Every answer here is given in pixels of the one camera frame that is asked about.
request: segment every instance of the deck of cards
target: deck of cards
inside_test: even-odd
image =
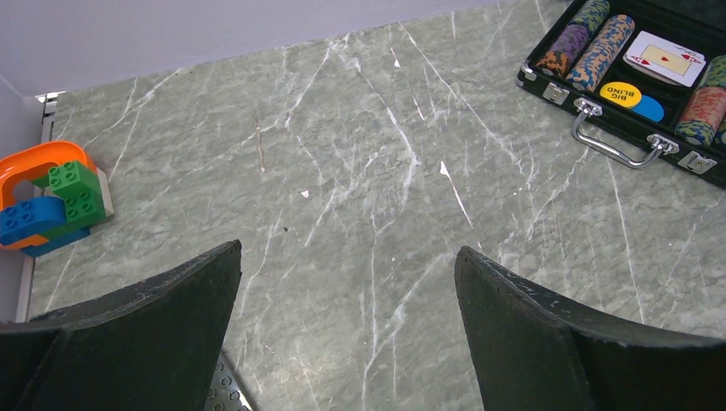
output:
[[[673,85],[691,87],[706,66],[704,55],[640,32],[623,57],[631,67]]]

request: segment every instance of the wall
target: wall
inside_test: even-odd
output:
[[[0,75],[0,158],[37,145],[42,116],[43,105],[36,98],[22,98]],[[32,186],[25,189],[16,193],[22,198],[32,197]],[[21,253],[0,251],[0,321],[15,320],[24,260]],[[25,294],[29,292],[27,280]]]
[[[0,73],[39,95],[484,3],[495,0],[4,0]]]

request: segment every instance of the gray marble surface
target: gray marble surface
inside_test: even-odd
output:
[[[41,258],[33,314],[244,244],[224,350],[264,409],[481,409],[453,261],[726,337],[724,191],[630,170],[514,85],[564,11],[514,0],[62,95],[116,217]],[[627,144],[590,131],[622,146]]]

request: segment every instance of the metal handle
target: metal handle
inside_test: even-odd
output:
[[[574,101],[574,106],[580,111],[580,114],[572,123],[572,136],[574,139],[578,140],[582,144],[592,147],[598,152],[602,152],[604,155],[616,160],[618,163],[627,165],[631,169],[641,169],[652,163],[653,160],[658,158],[661,154],[675,154],[680,150],[677,143],[666,139],[662,135],[651,134],[646,140],[651,143],[652,151],[649,152],[642,160],[634,161],[615,147],[580,132],[580,126],[589,116],[600,116],[603,114],[602,107],[587,101],[584,98],[576,99]]]

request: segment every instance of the yellow button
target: yellow button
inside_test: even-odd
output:
[[[600,89],[600,96],[628,109],[632,109],[643,99],[643,94],[637,87],[622,81],[613,81],[604,85]]]

